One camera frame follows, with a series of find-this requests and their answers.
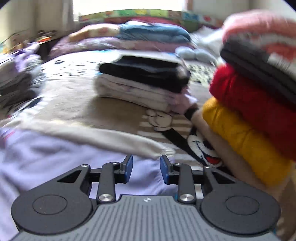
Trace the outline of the lavender pants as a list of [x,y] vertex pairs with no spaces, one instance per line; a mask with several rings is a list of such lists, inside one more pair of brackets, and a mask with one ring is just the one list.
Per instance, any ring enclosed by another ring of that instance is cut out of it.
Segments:
[[100,168],[132,155],[130,180],[116,185],[116,195],[174,195],[176,185],[165,185],[159,167],[161,155],[174,154],[153,140],[122,132],[80,128],[62,137],[50,130],[1,128],[1,240],[18,232],[11,205],[21,193],[83,164]]

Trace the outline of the purple clothes pile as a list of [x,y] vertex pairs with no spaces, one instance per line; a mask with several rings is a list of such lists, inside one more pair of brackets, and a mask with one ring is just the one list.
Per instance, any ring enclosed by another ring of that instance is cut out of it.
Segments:
[[1,54],[1,107],[37,97],[46,80],[38,43],[13,54]]

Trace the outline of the beige folded garment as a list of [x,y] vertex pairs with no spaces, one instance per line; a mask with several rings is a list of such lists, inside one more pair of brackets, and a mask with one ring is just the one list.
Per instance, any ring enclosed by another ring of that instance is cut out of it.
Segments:
[[197,110],[193,113],[191,121],[198,131],[209,141],[211,146],[217,152],[218,156],[222,159],[226,167],[237,179],[256,187],[271,196],[277,201],[280,200],[280,196],[287,186],[288,178],[278,186],[266,187],[253,173],[250,166],[244,161],[244,159],[236,154],[229,144],[212,132],[208,124],[203,120],[202,110]]

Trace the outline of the yellow folded sweater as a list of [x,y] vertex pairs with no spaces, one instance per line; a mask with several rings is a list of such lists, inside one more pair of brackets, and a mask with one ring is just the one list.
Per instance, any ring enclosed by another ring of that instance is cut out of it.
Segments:
[[263,134],[215,97],[204,103],[202,116],[210,129],[246,161],[266,186],[279,185],[291,174],[295,166],[293,160],[284,157]]

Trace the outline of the red folded sweater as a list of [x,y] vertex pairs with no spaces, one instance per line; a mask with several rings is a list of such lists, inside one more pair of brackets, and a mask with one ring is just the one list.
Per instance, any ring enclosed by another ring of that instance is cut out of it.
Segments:
[[295,159],[295,110],[259,80],[225,64],[215,71],[210,93],[239,115],[282,154]]

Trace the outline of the white printed folded garment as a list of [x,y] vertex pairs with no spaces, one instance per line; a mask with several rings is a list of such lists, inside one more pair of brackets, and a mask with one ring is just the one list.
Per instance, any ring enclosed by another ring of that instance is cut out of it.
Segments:
[[181,93],[173,93],[159,87],[108,74],[97,74],[94,86],[100,97],[120,99],[165,113],[184,114],[198,102],[191,95],[188,87],[184,87]]

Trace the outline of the black white striped folded garment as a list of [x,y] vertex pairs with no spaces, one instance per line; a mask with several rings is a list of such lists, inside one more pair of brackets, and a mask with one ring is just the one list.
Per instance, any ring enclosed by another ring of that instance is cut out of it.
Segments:
[[260,79],[275,96],[295,105],[295,65],[247,41],[229,39],[220,56],[233,67]]

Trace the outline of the purple floral mattress quilt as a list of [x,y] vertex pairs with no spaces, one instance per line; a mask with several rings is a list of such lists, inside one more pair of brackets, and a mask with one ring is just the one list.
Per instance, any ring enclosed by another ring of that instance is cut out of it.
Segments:
[[178,47],[194,49],[191,43],[161,43],[142,40],[121,40],[116,37],[87,38],[79,42],[71,42],[69,37],[62,38],[49,52],[49,58],[53,59],[62,55],[102,50],[138,50],[173,53]]

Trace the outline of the light blue plush toy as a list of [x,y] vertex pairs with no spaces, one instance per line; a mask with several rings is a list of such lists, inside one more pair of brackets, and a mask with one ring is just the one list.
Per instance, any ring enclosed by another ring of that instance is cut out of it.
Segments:
[[184,60],[197,60],[203,63],[214,63],[216,58],[206,50],[203,49],[191,49],[189,47],[177,47],[175,54]]

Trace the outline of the cluttered side table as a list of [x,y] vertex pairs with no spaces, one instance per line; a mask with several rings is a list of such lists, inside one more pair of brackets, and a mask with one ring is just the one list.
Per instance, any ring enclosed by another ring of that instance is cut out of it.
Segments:
[[53,40],[57,33],[57,30],[39,30],[36,35],[31,36],[29,34],[29,29],[13,33],[8,38],[1,41],[1,54],[8,54],[16,50],[23,49],[29,43],[48,42],[49,40]]

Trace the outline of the pink rolled quilt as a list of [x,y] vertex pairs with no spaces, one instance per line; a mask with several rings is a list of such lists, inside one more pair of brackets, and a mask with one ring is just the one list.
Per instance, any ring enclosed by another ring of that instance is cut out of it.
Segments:
[[222,26],[222,41],[238,38],[295,63],[295,20],[255,9],[230,15]]

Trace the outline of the yellow cartoon pillow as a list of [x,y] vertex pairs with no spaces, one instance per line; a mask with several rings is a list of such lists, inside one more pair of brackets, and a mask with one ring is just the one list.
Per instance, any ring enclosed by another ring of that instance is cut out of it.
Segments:
[[79,42],[88,38],[115,37],[120,32],[120,26],[116,24],[93,24],[83,27],[69,35],[69,42]]

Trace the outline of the blue folded blanket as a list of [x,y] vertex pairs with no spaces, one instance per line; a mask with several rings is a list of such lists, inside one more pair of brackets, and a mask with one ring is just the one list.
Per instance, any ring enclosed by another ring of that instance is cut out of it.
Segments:
[[182,27],[172,24],[128,21],[119,25],[116,35],[121,40],[142,40],[161,43],[188,43],[190,34]]

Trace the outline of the colourful alphabet foam mat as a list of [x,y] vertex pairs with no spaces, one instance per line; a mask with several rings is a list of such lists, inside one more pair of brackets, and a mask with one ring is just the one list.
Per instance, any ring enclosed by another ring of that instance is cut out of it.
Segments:
[[112,10],[112,11],[103,11],[88,15],[80,15],[78,17],[79,22],[88,22],[88,21],[104,21],[114,18],[134,18],[139,16],[149,16],[153,18],[163,18],[169,20],[177,21],[188,21],[201,23],[203,25],[208,25],[212,27],[221,27],[223,21],[215,17],[205,14],[196,14],[189,11],[172,11],[164,9],[122,9],[122,10]]

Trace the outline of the window with wooden frame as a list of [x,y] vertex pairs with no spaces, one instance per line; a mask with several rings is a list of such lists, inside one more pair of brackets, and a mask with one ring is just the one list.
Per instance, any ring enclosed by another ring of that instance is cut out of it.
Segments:
[[75,16],[123,9],[192,10],[193,1],[184,0],[83,0],[73,1]]

